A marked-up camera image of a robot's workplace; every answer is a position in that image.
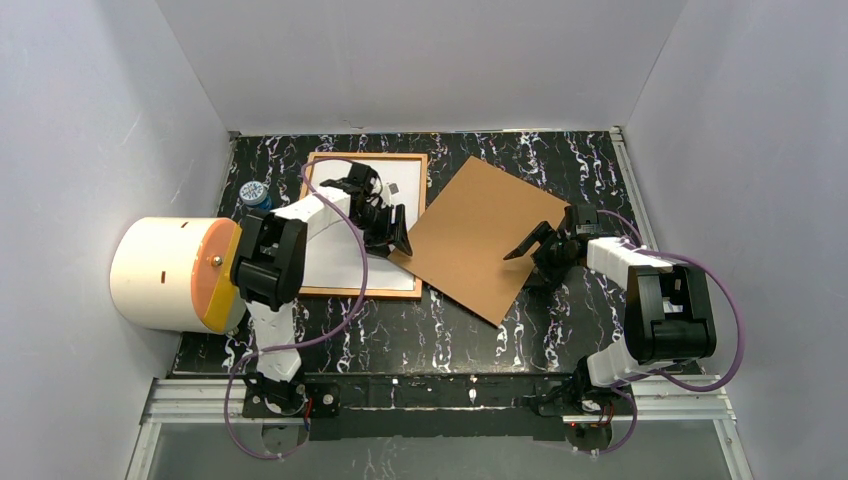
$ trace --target framed whiteboard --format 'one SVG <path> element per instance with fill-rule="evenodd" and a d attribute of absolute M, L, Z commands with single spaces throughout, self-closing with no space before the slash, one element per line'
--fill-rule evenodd
<path fill-rule="evenodd" d="M 427 154 L 418 153 L 341 153 L 313 152 L 309 161 L 319 158 L 346 158 L 368 165 L 377 171 L 384 185 L 398 187 L 392 200 L 406 206 L 406 228 L 411 229 L 424 213 L 427 199 Z M 327 161 L 307 169 L 307 176 L 318 186 L 328 179 L 347 176 L 350 164 Z M 300 198 L 309 191 L 300 189 Z M 319 233 L 306 244 L 306 266 L 301 295 L 356 296 L 362 282 L 359 247 L 350 229 L 338 222 Z M 368 256 L 370 297 L 421 298 L 422 282 L 411 273 L 385 258 Z"/>

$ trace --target black marble table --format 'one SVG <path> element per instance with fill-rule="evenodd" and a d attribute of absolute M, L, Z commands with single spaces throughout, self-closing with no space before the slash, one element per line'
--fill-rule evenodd
<path fill-rule="evenodd" d="M 218 215 L 236 221 L 246 208 L 238 188 L 271 185 L 275 206 L 297 200 L 300 166 L 309 152 L 427 153 L 427 203 L 474 155 L 571 203 L 591 203 L 633 219 L 606 132 L 517 132 L 241 137 L 236 140 Z M 606 226 L 624 233 L 615 220 Z M 420 300 L 368 300 L 344 334 L 300 351 L 307 373 L 472 374 L 571 372 L 577 360 L 621 335 L 622 290 L 605 277 L 573 269 L 552 295 L 522 292 L 500 327 L 493 327 L 436 289 Z M 298 340 L 341 322 L 348 298 L 301 298 Z M 172 376 L 227 373 L 253 332 L 245 318 L 234 336 L 185 333 Z"/>

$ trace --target gray wall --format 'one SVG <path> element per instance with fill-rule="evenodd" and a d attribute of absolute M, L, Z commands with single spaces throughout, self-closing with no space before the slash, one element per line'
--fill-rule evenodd
<path fill-rule="evenodd" d="M 758 478 L 848 478 L 846 45 L 846 2 L 693 0 L 625 129 L 660 246 L 747 314 L 729 391 Z"/>
<path fill-rule="evenodd" d="M 685 0 L 158 0 L 229 130 L 607 129 Z"/>
<path fill-rule="evenodd" d="M 0 112 L 0 476 L 123 478 L 177 337 L 120 317 L 112 255 L 214 212 L 226 131 L 153 0 L 3 2 Z"/>

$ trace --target white board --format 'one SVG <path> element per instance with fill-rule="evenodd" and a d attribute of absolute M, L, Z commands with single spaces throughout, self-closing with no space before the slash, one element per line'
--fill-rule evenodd
<path fill-rule="evenodd" d="M 406 228 L 412 228 L 422 213 L 421 199 L 422 160 L 352 160 L 370 166 L 380 175 L 384 185 L 398 187 L 392 200 L 406 206 Z M 347 176 L 350 164 L 343 161 L 326 161 L 313 167 L 312 183 Z M 331 225 L 306 245 L 304 287 L 359 289 L 362 284 L 362 261 L 353 234 L 344 222 Z M 415 276 L 395 266 L 385 258 L 368 256 L 368 289 L 413 292 Z"/>

